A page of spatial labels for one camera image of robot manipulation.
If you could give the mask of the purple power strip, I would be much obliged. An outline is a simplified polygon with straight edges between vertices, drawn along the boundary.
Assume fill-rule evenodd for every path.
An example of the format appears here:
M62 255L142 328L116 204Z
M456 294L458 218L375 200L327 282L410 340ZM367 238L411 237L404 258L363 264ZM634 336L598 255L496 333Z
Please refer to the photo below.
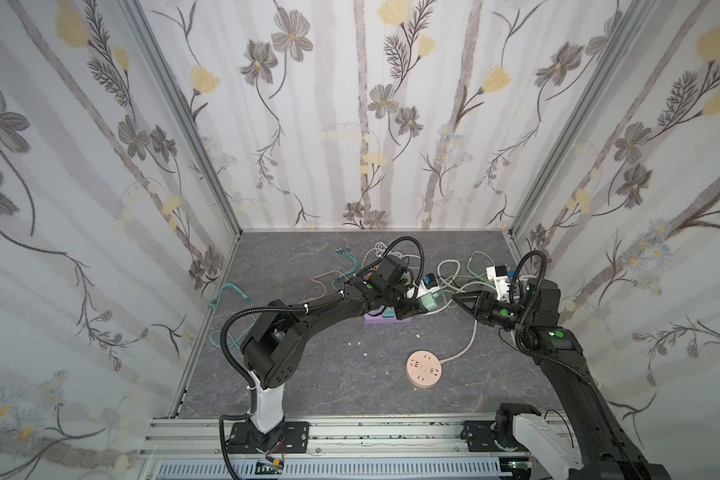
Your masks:
M372 316L370 314L366 314L363 316L363 319L364 322L368 325L407 324L412 321L411 318L400 320L394 314L392 314L391 316L385 316L384 314L381 314L379 316Z

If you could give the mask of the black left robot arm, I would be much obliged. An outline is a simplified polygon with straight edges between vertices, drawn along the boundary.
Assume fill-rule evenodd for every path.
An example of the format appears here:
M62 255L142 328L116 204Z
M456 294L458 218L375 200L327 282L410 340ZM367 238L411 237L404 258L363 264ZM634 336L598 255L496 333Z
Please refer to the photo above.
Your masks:
M269 452L284 441L284 384L295 374L313 337L345 320L387 308L399 320L422 313L418 294L424 286L422 273L414 274L405 261L386 256L345 280L325 301L290 305L274 300L256 307L257 321L240 346L242 360L237 361L227 347L223 349L251 392L244 420L247 438L238 443Z

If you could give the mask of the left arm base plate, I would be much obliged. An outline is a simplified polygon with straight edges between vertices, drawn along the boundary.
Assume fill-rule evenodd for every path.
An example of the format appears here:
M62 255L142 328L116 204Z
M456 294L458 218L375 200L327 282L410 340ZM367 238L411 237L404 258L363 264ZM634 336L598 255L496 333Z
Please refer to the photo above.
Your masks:
M252 422L235 422L223 440L229 454L304 454L307 451L310 424L284 421L268 433L262 433Z

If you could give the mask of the green charger plug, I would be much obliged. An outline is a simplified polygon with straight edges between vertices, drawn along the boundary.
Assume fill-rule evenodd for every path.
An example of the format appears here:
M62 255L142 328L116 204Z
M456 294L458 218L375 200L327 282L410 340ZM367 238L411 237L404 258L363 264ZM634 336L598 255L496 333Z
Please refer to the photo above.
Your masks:
M424 294L416 299L417 309L420 314L428 314L438 309L437 298L432 293Z

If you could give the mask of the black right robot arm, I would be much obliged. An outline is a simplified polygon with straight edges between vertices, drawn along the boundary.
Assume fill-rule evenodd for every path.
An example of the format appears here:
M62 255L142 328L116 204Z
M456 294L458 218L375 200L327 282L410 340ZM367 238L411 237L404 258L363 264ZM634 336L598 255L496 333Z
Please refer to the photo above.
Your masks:
M512 333L516 348L533 359L567 415L576 445L553 438L530 405L504 403L493 437L502 447L520 446L554 479L666 479L667 469L647 460L609 408L572 331L559 324L561 293L549 280L531 279L520 299L504 302L491 291L455 295L455 303L479 324Z

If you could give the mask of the pink round power strip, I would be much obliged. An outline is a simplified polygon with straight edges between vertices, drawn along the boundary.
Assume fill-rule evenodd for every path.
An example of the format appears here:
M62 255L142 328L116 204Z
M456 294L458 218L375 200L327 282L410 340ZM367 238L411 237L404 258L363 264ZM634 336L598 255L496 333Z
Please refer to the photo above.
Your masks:
M442 364L429 351L415 351L406 361L406 376L415 388L428 389L442 378Z

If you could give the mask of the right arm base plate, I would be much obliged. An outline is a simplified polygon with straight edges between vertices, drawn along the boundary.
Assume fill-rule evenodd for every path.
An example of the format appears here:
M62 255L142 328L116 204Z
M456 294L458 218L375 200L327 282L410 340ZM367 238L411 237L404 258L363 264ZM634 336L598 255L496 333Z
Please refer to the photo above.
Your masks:
M470 453L515 452L517 446L502 439L493 429L493 421L464 421L460 438Z

